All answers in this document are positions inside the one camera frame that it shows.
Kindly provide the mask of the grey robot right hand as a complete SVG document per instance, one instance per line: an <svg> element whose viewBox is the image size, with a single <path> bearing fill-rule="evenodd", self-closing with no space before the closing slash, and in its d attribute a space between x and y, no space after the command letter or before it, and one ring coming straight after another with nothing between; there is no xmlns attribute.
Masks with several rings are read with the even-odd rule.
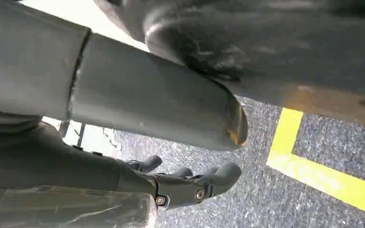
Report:
<svg viewBox="0 0 365 228"><path fill-rule="evenodd" d="M91 29L0 0L0 188L142 192L195 205L239 179L232 162L202 175L151 174L159 157L124 162L64 144L47 116L229 151L247 119L223 85Z"/></svg>

